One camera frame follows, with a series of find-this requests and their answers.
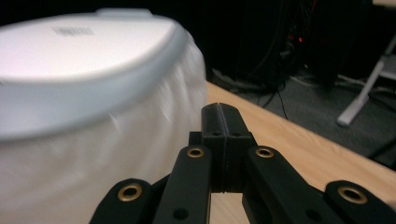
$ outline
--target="white chair leg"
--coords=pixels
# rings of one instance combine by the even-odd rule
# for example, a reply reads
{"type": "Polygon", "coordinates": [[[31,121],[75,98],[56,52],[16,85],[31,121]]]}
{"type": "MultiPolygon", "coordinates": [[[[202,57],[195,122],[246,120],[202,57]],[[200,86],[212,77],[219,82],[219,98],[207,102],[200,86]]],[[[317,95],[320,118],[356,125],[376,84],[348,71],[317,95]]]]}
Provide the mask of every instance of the white chair leg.
{"type": "Polygon", "coordinates": [[[378,63],[375,65],[375,68],[367,80],[366,85],[361,90],[361,93],[358,97],[353,100],[353,102],[344,110],[344,112],[338,117],[337,123],[341,126],[349,126],[352,120],[356,117],[356,115],[361,111],[361,108],[366,104],[369,96],[369,92],[371,88],[374,86],[376,80],[378,79],[379,73],[384,67],[385,58],[381,57],[378,63]]]}

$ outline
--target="gold screw hole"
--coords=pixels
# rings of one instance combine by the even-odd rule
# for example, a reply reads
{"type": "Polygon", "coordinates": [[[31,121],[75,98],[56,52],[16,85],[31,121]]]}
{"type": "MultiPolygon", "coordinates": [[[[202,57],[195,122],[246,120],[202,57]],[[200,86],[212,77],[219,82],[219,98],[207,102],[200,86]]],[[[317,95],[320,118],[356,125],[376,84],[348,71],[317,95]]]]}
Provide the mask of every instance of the gold screw hole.
{"type": "Polygon", "coordinates": [[[351,187],[340,187],[338,188],[338,193],[351,203],[364,204],[368,201],[366,195],[351,187]]]}
{"type": "Polygon", "coordinates": [[[122,202],[131,202],[136,200],[142,195],[142,187],[138,184],[129,184],[119,191],[119,200],[122,202]]]}
{"type": "Polygon", "coordinates": [[[204,151],[198,147],[192,148],[187,151],[187,155],[189,155],[189,157],[192,157],[192,158],[200,158],[200,157],[203,157],[204,154],[205,154],[204,151]]]}
{"type": "Polygon", "coordinates": [[[265,159],[274,157],[274,152],[267,148],[258,148],[256,150],[256,154],[260,157],[265,158],[265,159]]]}

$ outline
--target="metal chair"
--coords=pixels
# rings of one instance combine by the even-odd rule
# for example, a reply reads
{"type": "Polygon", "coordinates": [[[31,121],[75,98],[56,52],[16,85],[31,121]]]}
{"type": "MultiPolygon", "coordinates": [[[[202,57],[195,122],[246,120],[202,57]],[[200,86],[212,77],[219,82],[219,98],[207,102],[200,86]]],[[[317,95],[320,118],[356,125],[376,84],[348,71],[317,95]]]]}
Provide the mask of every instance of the metal chair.
{"type": "Polygon", "coordinates": [[[355,100],[348,106],[346,110],[338,117],[337,123],[341,126],[349,126],[352,120],[357,116],[361,108],[366,104],[369,99],[369,92],[374,86],[378,77],[385,77],[396,80],[396,55],[392,54],[396,45],[396,35],[391,39],[387,49],[381,55],[375,68],[370,75],[361,93],[355,100]]]}

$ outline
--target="wooden table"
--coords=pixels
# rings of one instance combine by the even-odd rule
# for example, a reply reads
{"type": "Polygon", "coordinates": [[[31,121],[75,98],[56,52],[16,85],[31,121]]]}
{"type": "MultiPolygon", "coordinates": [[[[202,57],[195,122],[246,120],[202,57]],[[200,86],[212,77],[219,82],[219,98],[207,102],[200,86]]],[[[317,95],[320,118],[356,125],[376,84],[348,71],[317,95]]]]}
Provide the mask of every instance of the wooden table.
{"type": "MultiPolygon", "coordinates": [[[[396,173],[293,124],[253,103],[208,83],[208,103],[238,108],[261,146],[273,147],[313,187],[345,179],[370,190],[396,208],[396,173]]],[[[210,223],[248,223],[241,194],[212,194],[210,223]]]]}
{"type": "Polygon", "coordinates": [[[396,7],[396,0],[373,0],[373,5],[381,7],[396,7]]]}

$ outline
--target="dark floor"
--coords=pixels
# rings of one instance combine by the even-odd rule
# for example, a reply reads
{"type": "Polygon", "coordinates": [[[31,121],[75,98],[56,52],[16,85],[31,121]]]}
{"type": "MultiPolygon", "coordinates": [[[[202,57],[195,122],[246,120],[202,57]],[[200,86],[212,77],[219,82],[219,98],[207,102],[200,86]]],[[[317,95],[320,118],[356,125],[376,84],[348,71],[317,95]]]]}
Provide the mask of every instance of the dark floor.
{"type": "MultiPolygon", "coordinates": [[[[286,82],[282,91],[264,95],[247,90],[246,85],[241,88],[219,74],[214,83],[364,157],[396,138],[396,113],[392,111],[396,108],[396,94],[392,88],[374,91],[355,120],[348,127],[341,127],[336,123],[338,116],[361,90],[361,86],[349,81],[341,80],[326,91],[312,78],[296,76],[286,82]]],[[[391,166],[396,160],[396,144],[376,160],[391,166]]]]}

